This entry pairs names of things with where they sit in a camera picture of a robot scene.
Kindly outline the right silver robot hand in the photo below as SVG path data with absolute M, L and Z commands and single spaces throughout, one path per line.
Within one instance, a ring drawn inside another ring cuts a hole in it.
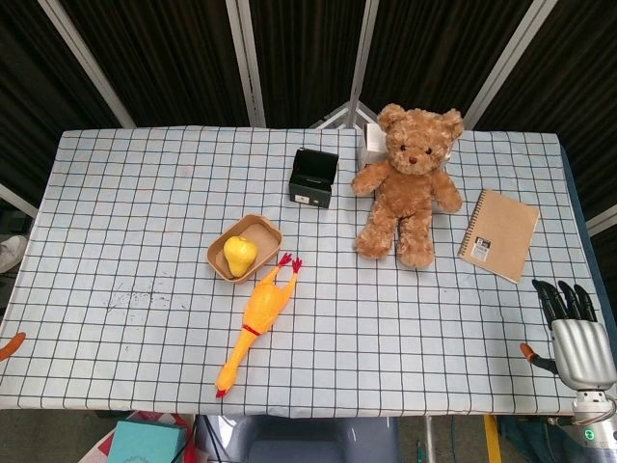
M 616 367 L 606 329 L 598 321 L 588 292 L 560 281 L 554 286 L 533 280 L 550 329 L 554 357 L 543 358 L 520 344 L 527 361 L 561 379 L 578 392 L 607 391 L 616 384 Z

